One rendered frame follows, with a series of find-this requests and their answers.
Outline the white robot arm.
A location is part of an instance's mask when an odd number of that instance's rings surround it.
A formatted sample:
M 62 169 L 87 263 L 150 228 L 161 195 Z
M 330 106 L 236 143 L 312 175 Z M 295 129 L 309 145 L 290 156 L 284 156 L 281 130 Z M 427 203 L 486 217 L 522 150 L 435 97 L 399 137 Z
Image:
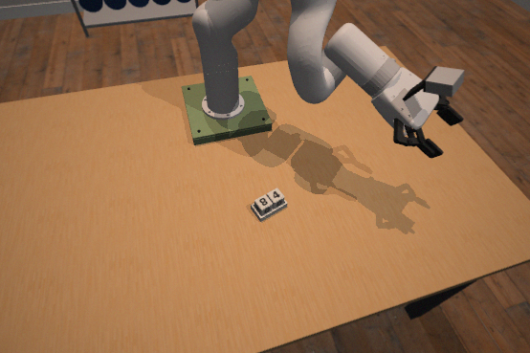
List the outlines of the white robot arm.
M 245 103 L 239 95 L 238 55 L 232 37 L 254 20 L 258 1 L 208 0 L 192 16 L 206 89 L 202 108 L 210 118 L 230 120 L 244 110 Z M 312 104 L 325 101 L 346 76 L 372 97 L 399 71 L 395 59 L 394 62 L 351 23 L 341 26 L 322 50 L 337 0 L 290 1 L 287 60 L 295 89 L 304 101 Z M 452 98 L 464 82 L 464 72 L 434 66 L 402 100 L 422 89 Z

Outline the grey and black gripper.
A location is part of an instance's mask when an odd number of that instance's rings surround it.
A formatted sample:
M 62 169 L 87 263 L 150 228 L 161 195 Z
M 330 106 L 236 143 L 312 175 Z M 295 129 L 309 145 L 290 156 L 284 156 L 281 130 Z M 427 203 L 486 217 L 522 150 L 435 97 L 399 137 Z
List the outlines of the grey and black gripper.
M 403 70 L 402 70 L 403 68 Z M 431 139 L 425 139 L 422 126 L 431 112 L 449 126 L 463 121 L 463 118 L 449 106 L 446 96 L 423 92 L 423 89 L 403 101 L 402 98 L 422 79 L 404 67 L 374 96 L 372 104 L 386 122 L 394 129 L 393 141 L 404 146 L 417 146 L 429 158 L 443 154 Z M 435 107 L 436 106 L 436 107 Z M 411 127 L 413 126 L 413 128 Z M 404 132 L 404 134 L 403 134 Z M 414 132 L 417 138 L 415 138 Z M 408 135 L 408 137 L 405 137 Z

